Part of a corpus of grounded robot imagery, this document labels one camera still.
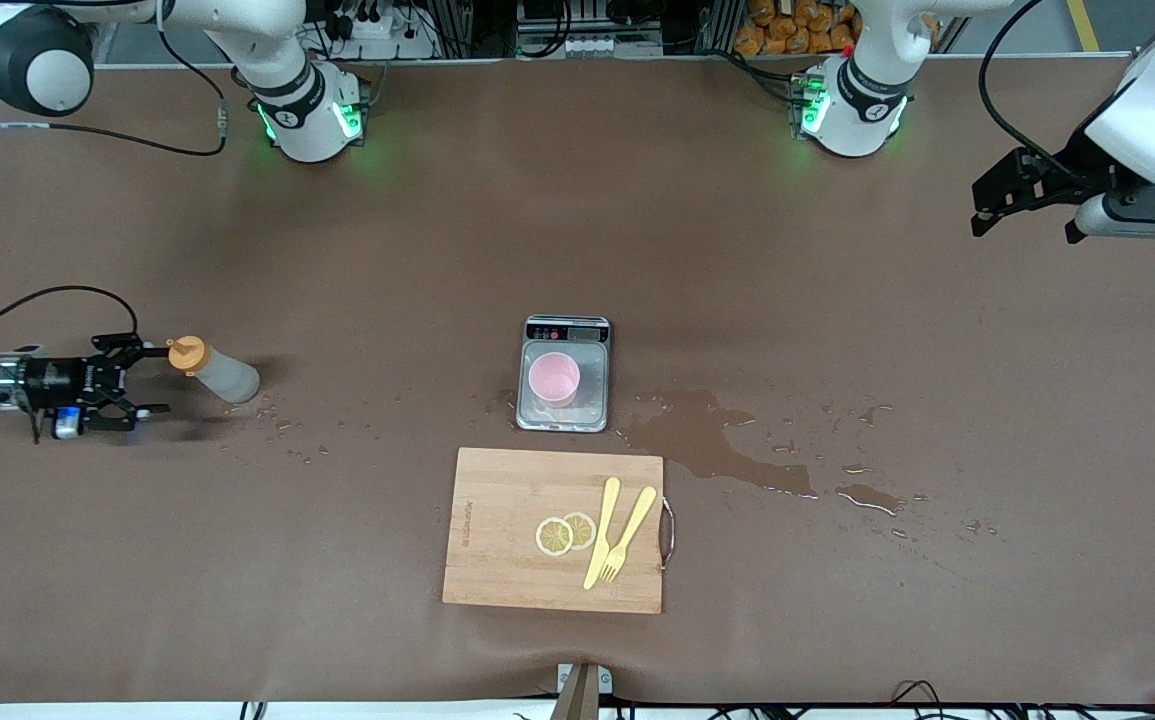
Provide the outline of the clear sauce bottle orange cap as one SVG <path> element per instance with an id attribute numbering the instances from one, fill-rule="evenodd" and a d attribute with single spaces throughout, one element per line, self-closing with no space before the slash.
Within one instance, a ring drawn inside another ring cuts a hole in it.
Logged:
<path id="1" fill-rule="evenodd" d="M 258 369 L 216 350 L 202 337 L 170 337 L 167 359 L 178 372 L 221 398 L 228 404 L 245 404 L 260 392 Z"/>

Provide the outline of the pink plastic cup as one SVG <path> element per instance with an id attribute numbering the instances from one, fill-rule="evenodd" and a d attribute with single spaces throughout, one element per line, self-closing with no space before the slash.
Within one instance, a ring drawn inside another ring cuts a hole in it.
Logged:
<path id="1" fill-rule="evenodd" d="M 581 369 L 568 354 L 551 351 L 537 356 L 527 370 L 526 383 L 532 398 L 549 407 L 572 404 L 581 384 Z"/>

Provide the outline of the brown table mat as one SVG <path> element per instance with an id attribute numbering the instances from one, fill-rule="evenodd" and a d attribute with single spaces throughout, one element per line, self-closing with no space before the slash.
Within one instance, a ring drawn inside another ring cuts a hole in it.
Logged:
<path id="1" fill-rule="evenodd" d="M 0 414 L 0 702 L 531 695 L 583 659 L 638 702 L 1155 702 L 1155 240 L 973 237 L 1009 142 L 971 61 L 869 159 L 714 60 L 398 67 L 313 168 L 228 94 L 216 158 L 0 135 L 0 307 L 106 288 L 263 381 L 230 410 L 141 364 L 173 410 L 131 436 Z M 603 432 L 517 428 L 535 314 L 612 322 Z M 660 615 L 444 602 L 459 450 L 638 451 L 668 389 L 819 498 L 666 461 Z"/>

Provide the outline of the pile of orange snacks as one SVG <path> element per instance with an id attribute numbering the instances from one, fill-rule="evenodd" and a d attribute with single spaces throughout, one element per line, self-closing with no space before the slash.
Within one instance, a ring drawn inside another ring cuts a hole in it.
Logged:
<path id="1" fill-rule="evenodd" d="M 927 54 L 951 0 L 724 0 L 715 3 L 713 49 L 737 55 L 855 54 L 878 47 Z"/>

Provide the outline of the small liquid puddle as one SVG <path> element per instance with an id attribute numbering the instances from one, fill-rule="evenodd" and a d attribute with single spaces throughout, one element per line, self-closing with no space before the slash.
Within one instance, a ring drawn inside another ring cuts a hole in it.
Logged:
<path id="1" fill-rule="evenodd" d="M 845 498 L 847 502 L 851 502 L 856 507 L 884 512 L 885 515 L 891 515 L 891 518 L 900 514 L 900 512 L 906 510 L 907 505 L 903 498 L 879 491 L 879 489 L 873 487 L 865 487 L 865 484 L 836 487 L 836 495 Z"/>

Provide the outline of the large liquid puddle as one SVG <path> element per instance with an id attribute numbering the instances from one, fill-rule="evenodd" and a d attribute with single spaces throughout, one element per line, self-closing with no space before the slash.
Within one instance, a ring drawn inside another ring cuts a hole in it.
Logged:
<path id="1" fill-rule="evenodd" d="M 720 404 L 711 391 L 655 391 L 640 400 L 658 407 L 658 413 L 647 418 L 632 415 L 614 430 L 628 448 L 677 462 L 696 478 L 733 478 L 766 492 L 819 498 L 805 465 L 765 462 L 733 447 L 728 430 L 757 418 Z"/>

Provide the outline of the white power strip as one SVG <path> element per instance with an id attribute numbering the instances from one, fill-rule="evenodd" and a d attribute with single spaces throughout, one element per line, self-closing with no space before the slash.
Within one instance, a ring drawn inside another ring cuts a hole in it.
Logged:
<path id="1" fill-rule="evenodd" d="M 444 40 L 435 35 L 426 10 L 398 5 L 365 14 L 334 14 L 304 37 L 307 47 L 335 61 L 431 60 L 444 58 Z"/>

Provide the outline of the silver digital kitchen scale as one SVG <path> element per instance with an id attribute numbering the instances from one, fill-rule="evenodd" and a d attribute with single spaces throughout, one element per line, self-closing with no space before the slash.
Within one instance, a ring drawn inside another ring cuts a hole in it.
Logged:
<path id="1" fill-rule="evenodd" d="M 542 404 L 527 387 L 532 359 L 558 351 L 578 361 L 581 384 L 572 404 Z M 516 424 L 522 430 L 593 435 L 606 429 L 612 386 L 612 322 L 604 316 L 527 316 L 516 391 Z"/>

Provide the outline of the yellow plastic fork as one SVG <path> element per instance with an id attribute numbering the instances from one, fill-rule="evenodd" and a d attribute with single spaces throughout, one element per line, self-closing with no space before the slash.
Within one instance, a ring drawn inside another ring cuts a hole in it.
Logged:
<path id="1" fill-rule="evenodd" d="M 644 524 L 644 519 L 655 507 L 655 502 L 658 502 L 658 491 L 656 491 L 655 487 L 646 487 L 638 493 L 635 506 L 631 511 L 623 537 L 619 539 L 617 544 L 610 548 L 604 566 L 601 569 L 599 576 L 597 576 L 599 580 L 603 580 L 603 582 L 614 582 L 614 579 L 621 573 L 623 566 L 627 561 L 629 545 L 633 539 L 636 537 L 638 529 Z"/>

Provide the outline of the yellow plastic knife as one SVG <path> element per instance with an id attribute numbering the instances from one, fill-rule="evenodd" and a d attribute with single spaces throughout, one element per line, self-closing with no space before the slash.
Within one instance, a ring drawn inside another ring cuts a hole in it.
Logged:
<path id="1" fill-rule="evenodd" d="M 601 497 L 599 502 L 599 519 L 597 519 L 594 534 L 591 559 L 583 579 L 584 591 L 594 588 L 594 585 L 599 579 L 599 576 L 603 574 L 606 566 L 608 555 L 612 550 L 608 539 L 609 524 L 612 521 L 614 505 L 617 505 L 619 495 L 621 495 L 621 478 L 606 478 L 603 488 L 603 497 Z"/>

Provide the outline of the metal table clamp bracket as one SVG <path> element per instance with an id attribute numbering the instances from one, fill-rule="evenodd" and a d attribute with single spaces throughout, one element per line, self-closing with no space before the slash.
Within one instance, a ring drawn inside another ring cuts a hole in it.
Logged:
<path id="1" fill-rule="evenodd" d="M 559 665 L 557 702 L 549 720 L 599 720 L 603 700 L 613 695 L 613 673 L 603 665 Z"/>

